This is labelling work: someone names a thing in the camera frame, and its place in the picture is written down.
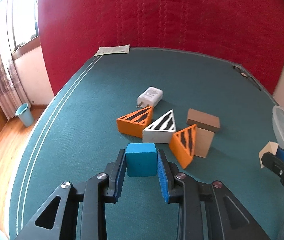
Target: green table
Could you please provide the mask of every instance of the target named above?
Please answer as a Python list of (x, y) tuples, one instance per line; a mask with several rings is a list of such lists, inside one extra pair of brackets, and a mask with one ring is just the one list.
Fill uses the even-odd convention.
[[(164, 91), (154, 119), (174, 109), (177, 130), (187, 127), (189, 108), (220, 118), (208, 157), (194, 158), (185, 172), (206, 183), (221, 180), (276, 239), (284, 188), (260, 168), (258, 157), (275, 141), (274, 101), (232, 66), (202, 54), (152, 48), (89, 59), (46, 109), (25, 149), (10, 203), (11, 239), (61, 182), (86, 181), (114, 161), (120, 148), (141, 142), (120, 134), (115, 120), (135, 111), (137, 97), (150, 86)], [(177, 163), (168, 145), (157, 148)], [(126, 177), (119, 202), (106, 205), (109, 240), (173, 240), (177, 218), (178, 206), (164, 202), (157, 176)]]

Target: sheer white curtain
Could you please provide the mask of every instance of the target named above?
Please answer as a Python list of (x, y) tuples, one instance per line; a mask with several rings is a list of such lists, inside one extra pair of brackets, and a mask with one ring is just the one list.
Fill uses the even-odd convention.
[(10, 0), (0, 3), (0, 106), (9, 119), (20, 105), (29, 100), (17, 75), (9, 44), (7, 13), (12, 11)]

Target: beige block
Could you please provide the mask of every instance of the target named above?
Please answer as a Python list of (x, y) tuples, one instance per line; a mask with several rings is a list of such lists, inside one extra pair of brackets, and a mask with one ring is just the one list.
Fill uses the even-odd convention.
[(279, 144), (275, 143), (275, 142), (268, 142), (267, 145), (265, 147), (263, 147), (263, 149), (259, 152), (259, 159), (260, 159), (261, 168), (264, 167), (263, 164), (262, 164), (262, 161), (261, 161), (263, 154), (270, 152), (273, 155), (276, 155), (278, 147), (279, 147)]
[(198, 128), (211, 132), (217, 132), (220, 129), (220, 119), (218, 117), (191, 108), (187, 113), (186, 123), (188, 125), (196, 124)]
[(206, 158), (213, 140), (213, 136), (215, 136), (214, 132), (198, 127), (196, 128), (195, 156)]

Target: window sill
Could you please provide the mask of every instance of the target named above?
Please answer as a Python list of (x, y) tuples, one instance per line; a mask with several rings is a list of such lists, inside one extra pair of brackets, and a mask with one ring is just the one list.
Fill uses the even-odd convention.
[(33, 49), (36, 49), (39, 46), (41, 46), (41, 41), (40, 36), (37, 36), (12, 53), (13, 61), (17, 60), (19, 57), (23, 56)]

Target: blue cube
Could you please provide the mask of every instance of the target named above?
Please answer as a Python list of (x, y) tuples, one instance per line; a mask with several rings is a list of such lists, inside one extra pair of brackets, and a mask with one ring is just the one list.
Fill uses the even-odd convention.
[(157, 151), (154, 143), (129, 143), (125, 151), (129, 177), (155, 176)]

